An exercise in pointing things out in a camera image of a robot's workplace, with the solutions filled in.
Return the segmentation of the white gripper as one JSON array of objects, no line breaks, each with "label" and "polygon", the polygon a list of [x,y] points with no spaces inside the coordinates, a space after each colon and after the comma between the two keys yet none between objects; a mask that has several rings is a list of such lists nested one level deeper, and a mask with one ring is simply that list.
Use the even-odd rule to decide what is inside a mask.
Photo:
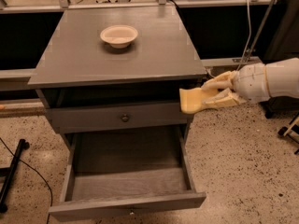
[{"label": "white gripper", "polygon": [[267,88],[266,68],[263,63],[249,64],[240,70],[224,72],[204,83],[204,91],[224,90],[206,98],[205,108],[223,108],[251,103],[265,102],[270,99]]}]

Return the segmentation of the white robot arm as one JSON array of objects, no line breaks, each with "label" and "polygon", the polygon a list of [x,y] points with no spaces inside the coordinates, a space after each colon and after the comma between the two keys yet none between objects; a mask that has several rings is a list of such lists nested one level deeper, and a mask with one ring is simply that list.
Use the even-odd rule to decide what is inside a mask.
[{"label": "white robot arm", "polygon": [[218,90],[218,94],[203,99],[208,108],[257,104],[281,96],[299,98],[299,59],[245,65],[210,79],[202,90]]}]

